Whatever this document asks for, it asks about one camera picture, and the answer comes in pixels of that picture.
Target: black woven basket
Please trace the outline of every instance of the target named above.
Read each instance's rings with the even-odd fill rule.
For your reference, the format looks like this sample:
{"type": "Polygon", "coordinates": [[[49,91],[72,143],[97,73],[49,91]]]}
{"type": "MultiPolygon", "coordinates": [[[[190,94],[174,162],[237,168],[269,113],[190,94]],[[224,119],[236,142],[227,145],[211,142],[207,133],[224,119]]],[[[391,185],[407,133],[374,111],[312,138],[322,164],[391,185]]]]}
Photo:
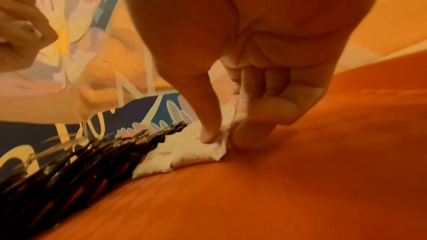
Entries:
{"type": "Polygon", "coordinates": [[[75,152],[70,145],[48,149],[0,183],[0,239],[29,239],[61,219],[87,208],[131,178],[132,171],[165,136],[187,124],[174,124],[156,134],[141,131],[132,138],[92,140],[75,152]],[[55,151],[62,155],[27,176],[32,161],[55,151]]]}

